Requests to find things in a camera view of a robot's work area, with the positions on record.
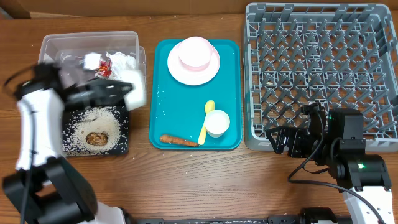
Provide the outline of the pale green cup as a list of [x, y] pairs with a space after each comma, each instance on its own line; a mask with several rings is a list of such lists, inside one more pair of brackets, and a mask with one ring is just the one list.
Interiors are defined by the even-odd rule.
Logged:
[[205, 128], [207, 133], [218, 138], [222, 136], [230, 126], [230, 118], [228, 114], [222, 110], [213, 110], [205, 117]]

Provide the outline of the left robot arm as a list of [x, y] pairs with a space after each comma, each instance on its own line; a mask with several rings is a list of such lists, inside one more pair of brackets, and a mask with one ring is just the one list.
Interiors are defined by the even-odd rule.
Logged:
[[38, 63], [12, 75], [32, 72], [12, 96], [21, 115], [21, 151], [16, 173], [2, 189], [20, 213], [21, 223], [135, 223], [123, 208], [99, 202], [90, 183], [66, 160], [62, 149], [65, 110], [124, 103], [128, 111], [145, 103], [139, 70], [120, 80], [95, 78], [65, 88], [56, 63]]

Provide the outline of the pink bowl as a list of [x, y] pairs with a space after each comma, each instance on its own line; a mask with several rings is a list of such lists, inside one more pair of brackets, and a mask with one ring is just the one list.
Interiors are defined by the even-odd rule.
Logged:
[[199, 71], [209, 66], [213, 55], [213, 46], [202, 37], [189, 37], [178, 44], [177, 53], [185, 68]]

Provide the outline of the pink plate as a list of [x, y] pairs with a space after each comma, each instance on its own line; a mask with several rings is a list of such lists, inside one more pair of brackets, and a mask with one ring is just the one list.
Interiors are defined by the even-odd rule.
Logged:
[[175, 45], [167, 58], [167, 67], [171, 76], [173, 76], [176, 81], [191, 86], [202, 85], [213, 79], [220, 69], [220, 56], [218, 51], [213, 47], [209, 66], [203, 70], [191, 70], [179, 59], [177, 49], [181, 44], [182, 42], [179, 42]]

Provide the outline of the brown food scraps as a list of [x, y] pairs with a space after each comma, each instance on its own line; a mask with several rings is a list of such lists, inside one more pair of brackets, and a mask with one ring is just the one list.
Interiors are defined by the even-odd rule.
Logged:
[[108, 134], [91, 132], [86, 136], [86, 142], [92, 146], [105, 146], [108, 143]]

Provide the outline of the orange carrot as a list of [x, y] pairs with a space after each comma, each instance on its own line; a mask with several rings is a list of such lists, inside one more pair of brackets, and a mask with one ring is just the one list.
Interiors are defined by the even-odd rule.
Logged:
[[199, 144], [197, 142], [189, 141], [186, 139], [178, 138], [176, 136], [171, 136], [168, 134], [161, 135], [160, 141], [167, 144], [188, 146], [188, 147], [197, 147]]

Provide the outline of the pale green bowl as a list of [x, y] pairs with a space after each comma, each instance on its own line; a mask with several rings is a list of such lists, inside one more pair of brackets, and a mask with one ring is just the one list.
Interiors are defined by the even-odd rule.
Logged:
[[128, 111], [140, 108], [146, 104], [146, 81], [140, 70], [124, 70], [121, 81], [130, 83], [133, 90], [124, 95], [124, 102]]

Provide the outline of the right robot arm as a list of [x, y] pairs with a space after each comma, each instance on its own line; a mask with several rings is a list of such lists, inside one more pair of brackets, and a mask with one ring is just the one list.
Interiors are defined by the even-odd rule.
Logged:
[[[353, 223], [394, 223], [391, 178], [384, 159], [366, 153], [363, 114], [351, 108], [326, 112], [321, 103], [304, 105], [300, 112], [310, 117], [307, 128], [279, 126], [265, 132], [275, 153], [287, 151], [289, 157], [303, 159], [287, 180], [337, 189]], [[336, 182], [295, 179], [310, 161]]]

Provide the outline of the red foil wrapper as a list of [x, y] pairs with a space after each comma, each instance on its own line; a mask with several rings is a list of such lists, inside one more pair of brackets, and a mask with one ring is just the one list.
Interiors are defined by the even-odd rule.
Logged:
[[100, 60], [99, 67], [95, 69], [95, 72], [101, 78], [109, 78], [112, 73], [111, 66], [111, 60]]

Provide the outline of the white napkin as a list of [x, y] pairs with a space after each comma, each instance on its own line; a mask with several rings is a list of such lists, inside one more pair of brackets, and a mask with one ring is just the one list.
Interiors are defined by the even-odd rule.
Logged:
[[114, 54], [107, 52], [106, 56], [111, 62], [111, 74], [109, 75], [110, 80], [122, 81], [122, 72], [136, 69], [137, 60], [131, 55], [126, 55], [122, 52], [116, 52]]

